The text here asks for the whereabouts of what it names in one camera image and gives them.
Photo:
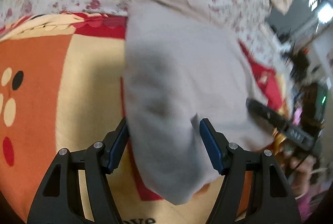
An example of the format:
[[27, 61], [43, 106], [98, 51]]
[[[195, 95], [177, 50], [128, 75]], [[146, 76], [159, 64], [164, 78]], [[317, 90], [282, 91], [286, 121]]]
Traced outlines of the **magenta sleeve forearm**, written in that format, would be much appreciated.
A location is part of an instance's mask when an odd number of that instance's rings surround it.
[[306, 193], [300, 194], [296, 197], [302, 223], [305, 222], [318, 208], [320, 202], [323, 200], [327, 192], [328, 190], [315, 193], [311, 190], [308, 190]]

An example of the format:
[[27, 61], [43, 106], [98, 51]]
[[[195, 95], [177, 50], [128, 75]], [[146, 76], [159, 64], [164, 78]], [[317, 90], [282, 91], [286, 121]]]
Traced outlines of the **person's right hand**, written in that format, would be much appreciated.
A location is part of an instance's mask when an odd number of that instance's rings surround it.
[[311, 155], [307, 156], [304, 160], [296, 157], [290, 157], [287, 160], [288, 166], [293, 170], [288, 178], [288, 182], [295, 198], [302, 196], [309, 191], [313, 165], [315, 162], [316, 159]]

